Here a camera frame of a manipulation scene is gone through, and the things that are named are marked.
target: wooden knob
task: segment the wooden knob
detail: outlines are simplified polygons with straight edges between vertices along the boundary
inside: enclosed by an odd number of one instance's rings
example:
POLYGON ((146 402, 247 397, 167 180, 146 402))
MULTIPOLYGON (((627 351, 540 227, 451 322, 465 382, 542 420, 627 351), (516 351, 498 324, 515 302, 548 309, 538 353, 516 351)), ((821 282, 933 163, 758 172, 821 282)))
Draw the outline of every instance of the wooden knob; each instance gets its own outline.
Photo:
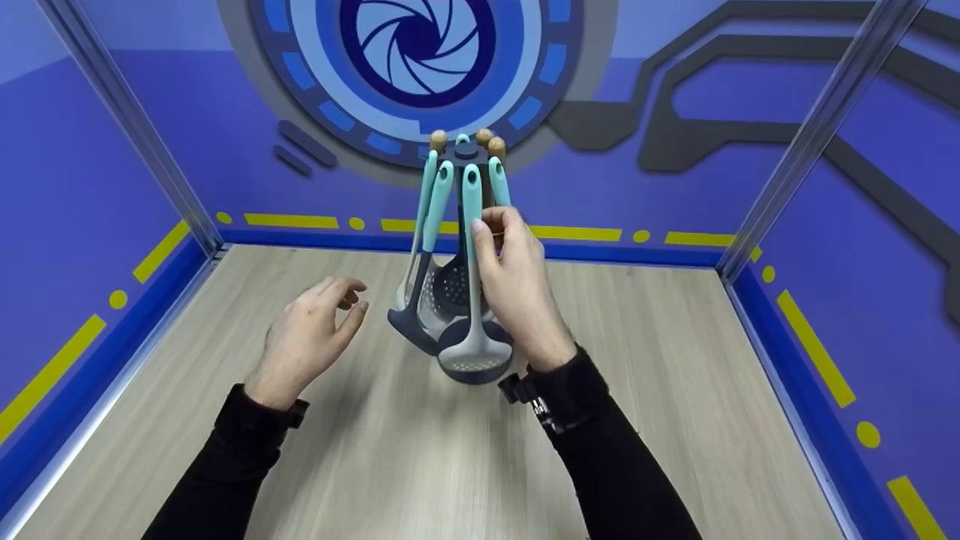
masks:
POLYGON ((477 131, 477 144, 487 148, 487 145, 490 144, 490 140, 493 138, 493 132, 487 128, 483 128, 477 131))
POLYGON ((507 162, 507 143, 502 138, 495 136, 487 144, 487 152, 491 156, 497 156, 506 164, 507 162))
POLYGON ((430 134, 430 150, 436 150, 442 154, 444 148, 446 148, 446 132, 444 130, 437 130, 430 134))

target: teal handle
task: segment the teal handle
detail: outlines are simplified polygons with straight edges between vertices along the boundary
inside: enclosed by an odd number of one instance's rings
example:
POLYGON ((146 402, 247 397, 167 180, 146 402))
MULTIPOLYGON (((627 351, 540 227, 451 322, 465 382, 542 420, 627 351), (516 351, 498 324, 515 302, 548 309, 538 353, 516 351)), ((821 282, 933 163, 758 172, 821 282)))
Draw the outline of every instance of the teal handle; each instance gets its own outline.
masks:
POLYGON ((426 209, 430 206, 430 196, 433 194, 433 181, 437 176, 437 154, 431 150, 423 166, 423 180, 420 181, 420 202, 417 204, 417 223, 414 225, 414 237, 423 232, 423 222, 426 221, 426 209))
POLYGON ((483 183, 480 182, 480 169, 473 163, 464 167, 463 183, 461 198, 464 205, 464 222, 461 226, 466 232, 464 236, 467 238, 468 268, 473 272, 477 267, 477 254, 473 249, 473 234, 470 232, 470 226, 473 220, 480 219, 483 213, 483 183))
POLYGON ((499 207, 510 207, 510 189, 507 187, 507 170, 503 168, 500 158, 494 156, 487 163, 490 169, 490 186, 493 188, 493 199, 499 207))
POLYGON ((433 253, 433 247, 437 245, 437 236, 440 234, 440 224, 444 221, 446 200, 450 198, 452 185, 453 163, 444 161, 437 170, 437 178, 433 181, 430 210, 426 213, 426 223, 423 225, 423 251, 426 253, 433 253))

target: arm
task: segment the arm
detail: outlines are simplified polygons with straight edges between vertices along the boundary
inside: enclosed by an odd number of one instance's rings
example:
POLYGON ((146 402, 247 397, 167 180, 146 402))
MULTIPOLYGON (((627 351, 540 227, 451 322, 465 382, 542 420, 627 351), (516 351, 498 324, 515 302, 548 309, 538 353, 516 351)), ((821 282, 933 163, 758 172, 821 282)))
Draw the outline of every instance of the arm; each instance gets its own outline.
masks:
POLYGON ((243 538, 260 484, 280 457, 290 414, 232 392, 213 432, 145 539, 243 538), (254 430, 239 429, 256 426, 254 430))
POLYGON ((511 207, 485 209, 471 229, 487 302, 530 363, 524 380, 514 375, 500 387, 511 402, 534 403, 573 480, 590 537, 700 538, 670 480, 574 342, 550 290, 543 245, 523 218, 511 207), (500 245, 494 231, 502 232, 500 245))
POLYGON ((352 278, 326 278, 303 291, 267 331, 263 358, 233 387, 213 432, 155 516, 146 539, 242 539, 260 484, 280 458, 307 402, 297 396, 326 371, 360 330, 370 306, 352 278), (349 309, 339 327, 337 308, 349 309))
MULTIPOLYGON (((582 349, 540 376, 563 377, 577 364, 592 364, 582 349)), ((699 539, 684 502, 607 385, 574 385, 569 391, 579 394, 572 396, 575 402, 590 404, 589 418, 561 433, 545 429, 573 480, 590 538, 699 539)))

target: rotating utensil stand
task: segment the rotating utensil stand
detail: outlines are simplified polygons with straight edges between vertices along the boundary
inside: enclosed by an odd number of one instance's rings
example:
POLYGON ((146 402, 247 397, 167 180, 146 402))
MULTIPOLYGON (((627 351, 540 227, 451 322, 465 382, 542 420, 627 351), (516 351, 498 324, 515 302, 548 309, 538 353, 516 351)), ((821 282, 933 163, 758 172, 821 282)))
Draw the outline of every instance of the rotating utensil stand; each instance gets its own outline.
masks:
MULTIPOLYGON (((490 156, 483 146, 466 135, 459 135, 454 144, 448 144, 436 156, 435 153, 430 153, 424 166, 418 215, 424 239, 420 257, 426 258, 420 261, 420 266, 427 271, 423 272, 422 279, 415 280, 415 290, 405 295, 408 312, 412 311, 410 305, 417 303, 417 324, 414 327, 409 320, 406 324, 395 324, 395 318, 399 319, 396 310, 392 310, 388 318, 404 338, 436 356, 444 373, 452 379, 464 384, 494 382, 510 369, 513 339, 493 320, 483 298, 469 231, 473 219, 479 219, 483 209, 481 168, 489 171, 493 199, 498 205, 510 205, 506 173, 499 158, 490 156), (444 171, 451 169, 452 178, 448 178, 444 171), (459 241, 456 255, 444 266, 437 266, 432 260, 433 246, 440 232, 449 190, 453 190, 457 198, 459 241)), ((401 288, 405 291, 407 287, 405 280, 401 288)))

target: person's left hand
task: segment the person's left hand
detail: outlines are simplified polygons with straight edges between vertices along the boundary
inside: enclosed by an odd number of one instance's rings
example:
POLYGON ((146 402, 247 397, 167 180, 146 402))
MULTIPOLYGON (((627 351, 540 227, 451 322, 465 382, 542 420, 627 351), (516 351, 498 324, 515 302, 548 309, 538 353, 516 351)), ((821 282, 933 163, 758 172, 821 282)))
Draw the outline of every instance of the person's left hand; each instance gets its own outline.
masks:
POLYGON ((360 330, 367 302, 357 292, 367 286, 355 278, 326 278, 291 302, 267 331, 260 365, 245 388, 261 405, 288 410, 300 392, 320 376, 360 330), (349 309, 336 326, 337 308, 349 309))

